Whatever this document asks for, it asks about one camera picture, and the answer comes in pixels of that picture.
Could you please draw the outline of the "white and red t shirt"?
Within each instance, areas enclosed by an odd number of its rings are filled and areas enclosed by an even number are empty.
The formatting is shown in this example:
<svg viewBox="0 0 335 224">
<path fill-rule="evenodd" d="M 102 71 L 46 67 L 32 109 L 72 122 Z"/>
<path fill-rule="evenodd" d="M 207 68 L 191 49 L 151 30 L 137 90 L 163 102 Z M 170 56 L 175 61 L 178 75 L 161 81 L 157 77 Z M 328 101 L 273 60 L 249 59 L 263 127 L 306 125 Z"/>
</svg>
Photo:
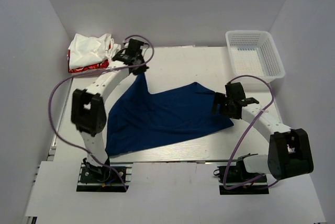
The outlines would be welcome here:
<svg viewBox="0 0 335 224">
<path fill-rule="evenodd" d="M 106 69 L 120 49 L 121 45 L 115 43 L 109 33 L 100 37 L 87 37 L 77 33 L 68 47 L 68 72 L 76 74 Z"/>
</svg>

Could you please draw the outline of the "blue t shirt with print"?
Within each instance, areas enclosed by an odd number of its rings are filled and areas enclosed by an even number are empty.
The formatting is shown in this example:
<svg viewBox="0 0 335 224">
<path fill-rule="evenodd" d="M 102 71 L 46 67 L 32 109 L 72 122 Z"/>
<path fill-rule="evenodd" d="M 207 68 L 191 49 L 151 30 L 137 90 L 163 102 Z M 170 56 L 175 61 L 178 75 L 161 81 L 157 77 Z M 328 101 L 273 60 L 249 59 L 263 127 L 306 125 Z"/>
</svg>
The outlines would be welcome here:
<svg viewBox="0 0 335 224">
<path fill-rule="evenodd" d="M 138 75 L 109 111 L 107 154 L 162 147 L 233 127 L 230 118 L 211 113 L 214 96 L 197 82 L 151 94 L 146 76 Z"/>
</svg>

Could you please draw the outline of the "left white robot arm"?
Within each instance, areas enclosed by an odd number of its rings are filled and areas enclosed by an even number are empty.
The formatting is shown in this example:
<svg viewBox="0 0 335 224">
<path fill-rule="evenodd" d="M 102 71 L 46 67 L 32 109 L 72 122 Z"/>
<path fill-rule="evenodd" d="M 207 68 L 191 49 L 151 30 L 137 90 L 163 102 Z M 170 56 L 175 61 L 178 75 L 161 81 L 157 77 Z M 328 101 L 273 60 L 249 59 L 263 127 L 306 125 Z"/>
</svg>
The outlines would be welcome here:
<svg viewBox="0 0 335 224">
<path fill-rule="evenodd" d="M 109 67 L 91 85 L 76 89 L 72 95 L 71 122 L 88 150 L 86 163 L 94 166 L 92 174 L 100 182 L 108 180 L 111 171 L 105 165 L 109 156 L 102 135 L 107 123 L 105 101 L 130 74 L 142 74 L 148 69 L 142 53 L 145 45 L 152 46 L 146 39 L 128 37 L 124 47 L 112 57 Z"/>
</svg>

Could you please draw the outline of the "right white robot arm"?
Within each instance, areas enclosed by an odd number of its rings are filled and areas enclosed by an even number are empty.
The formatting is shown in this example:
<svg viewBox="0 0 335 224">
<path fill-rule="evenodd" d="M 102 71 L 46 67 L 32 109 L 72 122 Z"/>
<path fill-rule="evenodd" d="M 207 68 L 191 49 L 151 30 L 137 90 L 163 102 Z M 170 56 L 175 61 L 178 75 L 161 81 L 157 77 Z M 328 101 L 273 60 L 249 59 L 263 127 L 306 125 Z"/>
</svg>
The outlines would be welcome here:
<svg viewBox="0 0 335 224">
<path fill-rule="evenodd" d="M 247 154 L 237 159 L 235 173 L 240 180 L 247 182 L 254 176 L 270 174 L 280 181 L 313 172 L 314 162 L 305 130 L 279 122 L 258 100 L 246 97 L 241 83 L 228 83 L 225 87 L 226 93 L 214 95 L 212 112 L 244 120 L 269 143 L 267 154 Z"/>
</svg>

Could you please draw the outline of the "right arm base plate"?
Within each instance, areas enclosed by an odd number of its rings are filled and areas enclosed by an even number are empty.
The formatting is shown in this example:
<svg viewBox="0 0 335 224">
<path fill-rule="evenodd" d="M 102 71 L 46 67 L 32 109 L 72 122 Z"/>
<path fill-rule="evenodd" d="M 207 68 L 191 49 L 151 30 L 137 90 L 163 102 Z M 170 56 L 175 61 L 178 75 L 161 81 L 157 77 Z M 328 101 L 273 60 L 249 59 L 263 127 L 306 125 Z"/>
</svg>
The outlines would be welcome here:
<svg viewBox="0 0 335 224">
<path fill-rule="evenodd" d="M 214 171 L 213 175 L 218 179 L 219 182 L 219 193 L 220 195 L 268 195 L 269 189 L 267 188 L 267 178 L 263 176 L 262 178 L 252 182 L 246 183 L 241 187 L 227 190 L 224 188 L 224 172 L 226 166 L 218 166 Z M 231 166 L 228 171 L 226 184 L 228 187 L 235 186 L 240 183 L 252 179 L 257 176 L 257 174 L 248 175 L 244 180 L 240 175 L 240 170 L 236 166 Z"/>
</svg>

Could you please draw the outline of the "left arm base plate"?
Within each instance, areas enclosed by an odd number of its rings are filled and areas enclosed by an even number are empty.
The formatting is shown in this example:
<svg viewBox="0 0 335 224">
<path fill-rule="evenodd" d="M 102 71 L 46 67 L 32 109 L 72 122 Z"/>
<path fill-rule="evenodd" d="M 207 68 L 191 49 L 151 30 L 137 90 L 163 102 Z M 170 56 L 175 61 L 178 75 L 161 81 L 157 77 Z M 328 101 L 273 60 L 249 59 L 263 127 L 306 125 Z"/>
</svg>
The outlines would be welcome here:
<svg viewBox="0 0 335 224">
<path fill-rule="evenodd" d="M 132 164 L 114 164 L 115 170 L 122 178 L 126 188 L 131 182 Z M 77 192 L 92 193 L 125 193 L 126 190 L 118 175 L 114 171 L 107 171 L 106 175 L 95 175 L 83 163 L 81 164 L 77 180 Z"/>
</svg>

